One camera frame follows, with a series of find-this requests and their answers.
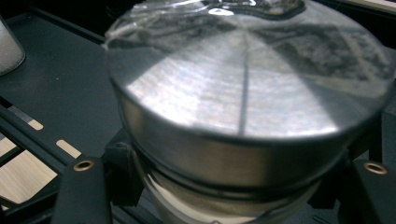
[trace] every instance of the metal lid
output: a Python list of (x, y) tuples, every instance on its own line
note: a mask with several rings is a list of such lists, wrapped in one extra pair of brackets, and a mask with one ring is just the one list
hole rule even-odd
[(144, 22), (110, 41), (126, 38), (164, 57), (113, 78), (138, 104), (188, 129), (255, 139), (343, 132), (384, 104), (392, 70), (366, 30), (309, 5), (285, 21), (136, 13), (128, 19)]
[(107, 32), (125, 124), (168, 175), (312, 183), (385, 104), (386, 52), (345, 16), (310, 1), (279, 20), (191, 2), (143, 5)]

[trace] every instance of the black plastic surface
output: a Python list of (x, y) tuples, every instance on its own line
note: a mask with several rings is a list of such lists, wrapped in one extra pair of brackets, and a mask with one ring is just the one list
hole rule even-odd
[(99, 158), (77, 160), (64, 170), (52, 224), (108, 224), (110, 201), (105, 168)]
[(37, 136), (47, 145), (63, 139), (83, 154), (101, 156), (121, 127), (105, 51), (33, 14), (7, 24), (26, 60), (0, 77), (0, 96), (44, 125)]
[(383, 163), (396, 169), (396, 90), (382, 113)]
[(340, 196), (343, 212), (340, 223), (385, 224), (394, 222), (396, 213), (396, 173), (374, 161), (354, 161), (343, 178)]

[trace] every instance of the screw hole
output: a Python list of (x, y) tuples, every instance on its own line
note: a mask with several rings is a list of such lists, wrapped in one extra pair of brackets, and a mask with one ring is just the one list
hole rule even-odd
[(378, 175), (385, 175), (388, 172), (387, 169), (385, 169), (385, 167), (383, 167), (382, 165), (378, 165), (371, 162), (364, 163), (364, 168)]
[(74, 166), (75, 171), (86, 171), (93, 167), (93, 161), (81, 161)]

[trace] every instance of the round metal container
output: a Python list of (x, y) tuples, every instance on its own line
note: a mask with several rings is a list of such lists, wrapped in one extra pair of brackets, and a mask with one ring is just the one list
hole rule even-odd
[(153, 195), (163, 223), (282, 223), (306, 204), (320, 183), (266, 202), (257, 199), (227, 200), (186, 189), (147, 166), (135, 151), (133, 156), (138, 173)]
[(393, 71), (364, 28), (304, 4), (279, 20), (199, 1), (121, 17), (106, 61), (138, 152), (220, 197), (286, 193), (331, 170), (385, 104)]

